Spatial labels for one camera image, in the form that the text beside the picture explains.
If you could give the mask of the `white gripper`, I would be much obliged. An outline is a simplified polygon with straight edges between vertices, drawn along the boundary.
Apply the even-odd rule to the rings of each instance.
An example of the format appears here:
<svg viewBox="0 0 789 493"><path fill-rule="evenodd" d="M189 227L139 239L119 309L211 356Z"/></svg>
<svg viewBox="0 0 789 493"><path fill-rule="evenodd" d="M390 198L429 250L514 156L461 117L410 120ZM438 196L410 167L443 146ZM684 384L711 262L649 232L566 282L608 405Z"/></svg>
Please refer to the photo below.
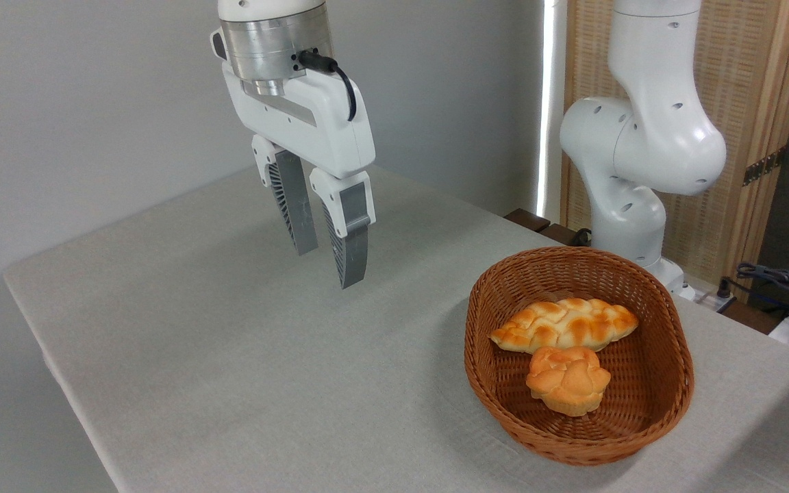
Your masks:
<svg viewBox="0 0 789 493"><path fill-rule="evenodd" d="M351 84L356 114L348 121L350 99L338 75L309 70L286 81L282 96L261 96L245 93L227 60L222 72L238 118L256 134L251 148L261 182L273 191L297 255L318 247L304 159L322 168L310 173L310 184L322 200L340 286L359 283L376 222L370 177L360 171L373 164L376 149L358 85Z"/></svg>

